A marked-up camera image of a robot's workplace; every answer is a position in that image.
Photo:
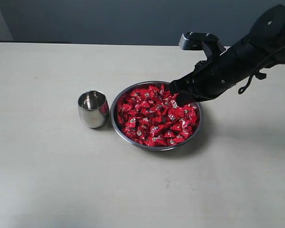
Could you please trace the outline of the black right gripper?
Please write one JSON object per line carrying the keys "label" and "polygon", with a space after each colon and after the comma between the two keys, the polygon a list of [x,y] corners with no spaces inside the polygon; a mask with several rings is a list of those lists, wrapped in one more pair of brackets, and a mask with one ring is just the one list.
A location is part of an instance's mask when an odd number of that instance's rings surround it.
{"label": "black right gripper", "polygon": [[169,91],[176,94],[176,103],[183,107],[194,102],[216,99],[242,80],[251,77],[254,69],[254,47],[233,45],[219,57],[197,63],[193,72],[169,83]]}

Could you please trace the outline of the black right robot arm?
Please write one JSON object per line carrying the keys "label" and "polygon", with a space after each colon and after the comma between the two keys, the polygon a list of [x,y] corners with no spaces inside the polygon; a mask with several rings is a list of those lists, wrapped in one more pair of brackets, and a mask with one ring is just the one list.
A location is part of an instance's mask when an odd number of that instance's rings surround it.
{"label": "black right robot arm", "polygon": [[238,90],[241,95],[254,77],[266,78],[263,68],[285,65],[285,6],[278,4],[264,12],[249,33],[228,49],[210,33],[183,33],[179,46],[182,50],[202,50],[207,58],[196,63],[192,72],[170,82],[169,90],[176,94],[178,106],[216,99],[247,79]]}

